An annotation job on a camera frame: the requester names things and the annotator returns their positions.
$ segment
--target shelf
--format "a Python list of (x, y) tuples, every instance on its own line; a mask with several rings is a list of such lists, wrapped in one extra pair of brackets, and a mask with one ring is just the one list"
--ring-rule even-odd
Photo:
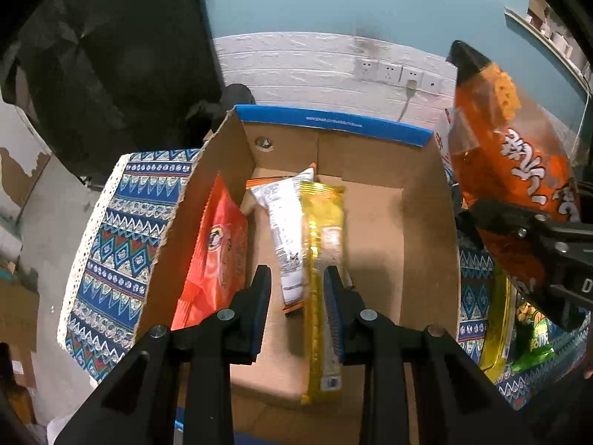
[(567, 70), (573, 75), (574, 79), (577, 82), (579, 82), (580, 86), (583, 87), (583, 90), (585, 92), (589, 92), (589, 90), (587, 88), (587, 83), (586, 83), (585, 79), (583, 78), (583, 76), (579, 75), (579, 73), (577, 73), (577, 71), (569, 63), (568, 59), (564, 55), (562, 55), (562, 53), (560, 53), (558, 51), (558, 49), (554, 46), (554, 44), (551, 42), (551, 40), (549, 38), (544, 37), (544, 35), (539, 33), (537, 31), (537, 28), (535, 28), (533, 25), (530, 25), (529, 23), (527, 23), (523, 19), (523, 17), (521, 17), (521, 15), (519, 15), (516, 11), (513, 11), (510, 8), (505, 8), (505, 16), (508, 18), (511, 18), (512, 20), (515, 20), (517, 23), (519, 23), (519, 25), (521, 25), (523, 28), (525, 28), (529, 33), (531, 33), (534, 37), (536, 37), (539, 41), (541, 41), (546, 47), (548, 47), (548, 49), (552, 52), (552, 54), (555, 55), (558, 58), (558, 60), (560, 60), (564, 64), (564, 66), (567, 68)]

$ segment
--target concrete floor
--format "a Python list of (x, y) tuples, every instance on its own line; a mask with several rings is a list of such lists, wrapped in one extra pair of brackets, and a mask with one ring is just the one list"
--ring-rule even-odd
[(88, 374), (58, 346), (56, 330), (70, 266), (98, 198), (52, 157), (21, 216), (20, 265), (40, 297), (32, 399), (42, 425), (72, 413), (93, 391)]

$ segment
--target silver bolt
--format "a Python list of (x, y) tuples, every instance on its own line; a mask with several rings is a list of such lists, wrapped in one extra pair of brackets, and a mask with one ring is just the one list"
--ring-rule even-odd
[(161, 338), (167, 333), (167, 326), (164, 324), (157, 324), (150, 328), (150, 335), (153, 338)]
[(445, 328), (439, 324), (429, 324), (427, 331), (429, 335), (434, 336), (435, 338), (440, 338), (445, 335)]
[(361, 318), (364, 319), (364, 321), (374, 321), (377, 319), (377, 312), (374, 310), (363, 310), (361, 311)]
[(220, 310), (216, 314), (216, 317), (220, 321), (229, 321), (229, 320), (232, 320), (235, 317), (235, 312), (233, 310), (230, 310), (229, 308), (224, 308), (223, 310)]
[(570, 249), (570, 248), (568, 247), (568, 244), (558, 242), (558, 243), (554, 244), (554, 249), (556, 251), (558, 251), (559, 253), (565, 254), (568, 252), (568, 249)]

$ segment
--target white cable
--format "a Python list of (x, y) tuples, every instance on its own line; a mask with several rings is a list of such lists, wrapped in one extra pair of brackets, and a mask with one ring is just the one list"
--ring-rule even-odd
[(579, 143), (580, 131), (583, 128), (583, 122), (585, 121), (585, 114), (587, 113), (587, 106), (589, 105), (589, 96), (591, 94), (591, 87), (589, 87), (589, 82), (587, 82), (585, 80), (585, 83), (587, 85), (587, 100), (585, 102), (585, 109), (583, 110), (583, 116), (580, 118), (579, 130), (576, 133), (576, 137), (574, 138), (574, 144), (572, 145), (572, 150), (570, 151), (570, 160), (572, 160), (572, 161), (576, 158), (576, 155), (574, 155), (574, 149), (576, 148), (576, 145)]

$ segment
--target white snack package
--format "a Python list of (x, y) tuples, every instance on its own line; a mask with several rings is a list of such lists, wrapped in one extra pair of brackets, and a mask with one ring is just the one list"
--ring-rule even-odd
[(301, 182), (313, 182), (315, 169), (309, 167), (294, 177), (256, 185), (251, 193), (268, 209), (272, 240), (280, 264), (284, 305), (303, 300)]

